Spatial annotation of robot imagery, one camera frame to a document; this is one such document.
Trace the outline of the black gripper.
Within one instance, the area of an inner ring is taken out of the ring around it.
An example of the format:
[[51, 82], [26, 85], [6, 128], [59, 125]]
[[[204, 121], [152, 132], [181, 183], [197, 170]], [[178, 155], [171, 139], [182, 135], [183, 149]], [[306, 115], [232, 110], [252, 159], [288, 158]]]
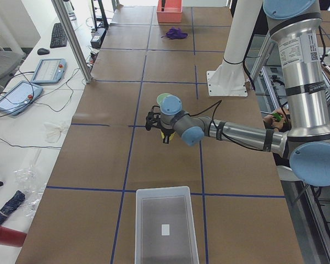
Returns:
[[152, 106], [151, 110], [148, 112], [145, 128], [147, 131], [150, 131], [152, 128], [159, 129], [164, 136], [163, 143], [167, 144], [167, 137], [169, 137], [168, 143], [170, 143], [173, 138], [174, 130], [167, 129], [161, 124], [161, 113], [155, 111], [156, 107], [160, 108], [160, 106]]

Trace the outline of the person's hand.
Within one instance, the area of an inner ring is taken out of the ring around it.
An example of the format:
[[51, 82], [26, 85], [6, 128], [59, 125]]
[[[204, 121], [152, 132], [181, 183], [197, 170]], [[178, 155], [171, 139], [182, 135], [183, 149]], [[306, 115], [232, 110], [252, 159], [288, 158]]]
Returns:
[[281, 120], [278, 121], [274, 115], [268, 114], [263, 117], [265, 128], [280, 132], [288, 131], [290, 122], [289, 110], [284, 107], [283, 109], [275, 109], [273, 113], [278, 113], [281, 116]]

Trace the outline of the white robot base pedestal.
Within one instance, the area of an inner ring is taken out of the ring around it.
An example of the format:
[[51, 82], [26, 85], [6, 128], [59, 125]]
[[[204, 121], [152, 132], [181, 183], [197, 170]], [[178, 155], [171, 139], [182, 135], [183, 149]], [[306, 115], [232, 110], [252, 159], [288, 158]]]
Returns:
[[243, 61], [262, 4], [262, 0], [237, 1], [222, 64], [215, 71], [207, 72], [210, 96], [248, 95]]

